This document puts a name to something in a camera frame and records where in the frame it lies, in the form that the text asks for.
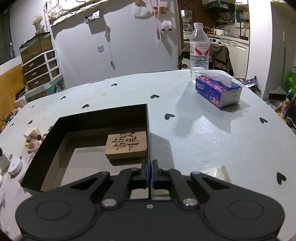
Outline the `carved wooden block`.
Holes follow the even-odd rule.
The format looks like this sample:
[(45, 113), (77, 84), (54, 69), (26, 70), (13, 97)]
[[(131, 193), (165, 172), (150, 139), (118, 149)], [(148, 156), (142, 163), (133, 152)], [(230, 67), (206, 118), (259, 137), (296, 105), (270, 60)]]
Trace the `carved wooden block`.
[(147, 152), (146, 131), (110, 133), (104, 151), (109, 160), (144, 157)]

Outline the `black cardboard box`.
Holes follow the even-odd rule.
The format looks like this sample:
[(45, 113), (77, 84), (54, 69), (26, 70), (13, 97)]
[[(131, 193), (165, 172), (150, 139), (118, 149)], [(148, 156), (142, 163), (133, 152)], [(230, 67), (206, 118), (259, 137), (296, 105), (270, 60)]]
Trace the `black cardboard box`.
[[(147, 155), (109, 160), (104, 151), (110, 133), (147, 132)], [(45, 192), (101, 171), (112, 176), (140, 168), (149, 159), (149, 120), (146, 104), (88, 111), (60, 117), (37, 150), (21, 186)]]

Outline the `wooden stamp with white block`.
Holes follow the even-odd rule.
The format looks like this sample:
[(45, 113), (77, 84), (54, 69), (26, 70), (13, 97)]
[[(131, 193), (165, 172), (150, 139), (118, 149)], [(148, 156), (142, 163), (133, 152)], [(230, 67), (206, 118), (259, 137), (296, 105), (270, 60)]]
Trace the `wooden stamp with white block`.
[(37, 140), (40, 141), (42, 138), (41, 132), (37, 127), (34, 128), (28, 128), (25, 133), (23, 134), (26, 140), (33, 141)]

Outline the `white round tape measure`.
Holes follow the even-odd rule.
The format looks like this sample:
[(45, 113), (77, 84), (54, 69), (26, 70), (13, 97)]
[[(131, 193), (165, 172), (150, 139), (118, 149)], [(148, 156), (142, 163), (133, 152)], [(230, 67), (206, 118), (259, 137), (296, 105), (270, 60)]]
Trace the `white round tape measure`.
[(20, 170), (22, 169), (23, 162), (19, 157), (15, 157), (12, 161), (11, 164), (9, 165), (8, 168), (8, 174), (10, 176), (15, 176), (17, 175)]

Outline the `white power adapter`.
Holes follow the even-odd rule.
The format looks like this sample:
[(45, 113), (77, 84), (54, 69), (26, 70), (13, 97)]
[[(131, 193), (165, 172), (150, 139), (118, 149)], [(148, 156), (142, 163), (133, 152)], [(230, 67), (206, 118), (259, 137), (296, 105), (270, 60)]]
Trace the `white power adapter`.
[(2, 153), (2, 155), (0, 156), (0, 170), (5, 171), (10, 166), (10, 164), (11, 162), (9, 158), (6, 156), (5, 153)]

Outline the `purple tissue box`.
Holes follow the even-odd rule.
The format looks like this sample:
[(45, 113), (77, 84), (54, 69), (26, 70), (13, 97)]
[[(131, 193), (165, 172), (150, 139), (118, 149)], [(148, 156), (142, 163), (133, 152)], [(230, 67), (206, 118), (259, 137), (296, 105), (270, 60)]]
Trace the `purple tissue box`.
[(230, 87), (227, 87), (222, 82), (204, 75), (196, 77), (195, 87), (199, 94), (218, 108), (237, 104), (242, 91), (242, 87), (233, 81), (230, 81)]

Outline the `clear water bottle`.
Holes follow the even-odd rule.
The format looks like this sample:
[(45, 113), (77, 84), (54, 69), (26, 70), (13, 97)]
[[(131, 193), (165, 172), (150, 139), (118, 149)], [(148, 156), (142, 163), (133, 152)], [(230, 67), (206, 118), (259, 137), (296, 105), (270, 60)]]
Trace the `clear water bottle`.
[(194, 23), (190, 38), (190, 73), (193, 82), (202, 70), (209, 68), (210, 41), (203, 27), (203, 23)]

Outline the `white drawer unit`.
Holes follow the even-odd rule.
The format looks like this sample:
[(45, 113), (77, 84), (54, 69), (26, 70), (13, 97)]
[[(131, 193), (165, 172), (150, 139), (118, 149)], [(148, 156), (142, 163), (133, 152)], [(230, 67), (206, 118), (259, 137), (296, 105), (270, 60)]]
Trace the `white drawer unit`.
[(22, 65), (26, 87), (33, 90), (62, 76), (56, 50), (39, 54)]

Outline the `white sheep plush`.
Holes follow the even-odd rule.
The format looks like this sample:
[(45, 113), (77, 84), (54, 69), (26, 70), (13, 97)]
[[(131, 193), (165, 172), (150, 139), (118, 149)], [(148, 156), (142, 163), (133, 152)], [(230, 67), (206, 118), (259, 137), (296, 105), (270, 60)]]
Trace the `white sheep plush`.
[(162, 21), (161, 22), (161, 31), (171, 31), (172, 30), (172, 23), (171, 21)]

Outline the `glass fish tank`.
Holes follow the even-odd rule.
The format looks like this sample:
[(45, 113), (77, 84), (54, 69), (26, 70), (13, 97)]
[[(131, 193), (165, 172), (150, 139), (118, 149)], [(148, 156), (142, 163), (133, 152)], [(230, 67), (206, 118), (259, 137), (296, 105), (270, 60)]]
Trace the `glass fish tank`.
[(25, 64), (39, 54), (52, 49), (50, 32), (37, 34), (19, 47), (22, 63)]

